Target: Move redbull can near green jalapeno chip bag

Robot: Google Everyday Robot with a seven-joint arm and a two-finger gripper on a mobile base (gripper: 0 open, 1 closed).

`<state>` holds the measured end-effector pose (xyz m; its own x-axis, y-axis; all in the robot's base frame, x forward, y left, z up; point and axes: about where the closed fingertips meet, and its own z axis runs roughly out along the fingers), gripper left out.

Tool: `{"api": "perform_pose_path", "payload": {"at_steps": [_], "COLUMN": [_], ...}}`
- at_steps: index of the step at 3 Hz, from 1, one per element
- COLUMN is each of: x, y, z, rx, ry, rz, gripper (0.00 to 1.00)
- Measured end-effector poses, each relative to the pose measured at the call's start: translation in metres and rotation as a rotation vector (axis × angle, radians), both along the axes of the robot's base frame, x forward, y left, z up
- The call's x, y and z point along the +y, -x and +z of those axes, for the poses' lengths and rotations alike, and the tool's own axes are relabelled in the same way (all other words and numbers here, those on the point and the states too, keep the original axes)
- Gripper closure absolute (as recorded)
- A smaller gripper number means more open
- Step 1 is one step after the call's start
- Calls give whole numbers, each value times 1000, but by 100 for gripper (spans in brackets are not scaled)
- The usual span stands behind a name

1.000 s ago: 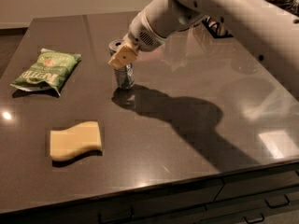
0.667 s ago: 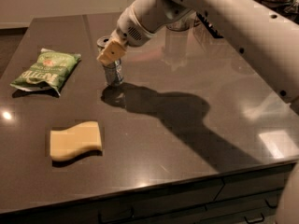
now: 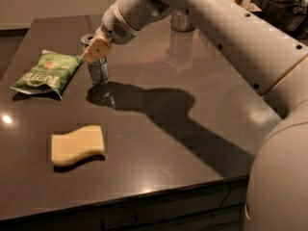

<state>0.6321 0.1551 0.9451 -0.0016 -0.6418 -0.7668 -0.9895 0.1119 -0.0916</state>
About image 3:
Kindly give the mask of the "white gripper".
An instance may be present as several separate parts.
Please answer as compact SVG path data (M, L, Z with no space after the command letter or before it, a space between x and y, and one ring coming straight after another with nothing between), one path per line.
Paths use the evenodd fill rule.
M159 0L116 0L104 12L95 32L100 37L82 39L83 60L89 64L98 62L112 51L112 43L128 43L148 24L171 12L172 7Z

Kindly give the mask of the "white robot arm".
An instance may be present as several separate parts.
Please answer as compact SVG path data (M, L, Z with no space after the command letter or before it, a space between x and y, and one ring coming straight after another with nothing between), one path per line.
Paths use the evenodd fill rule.
M84 59L95 63L173 10L186 14L282 120L250 172L244 231L308 231L308 47L230 0L116 0Z

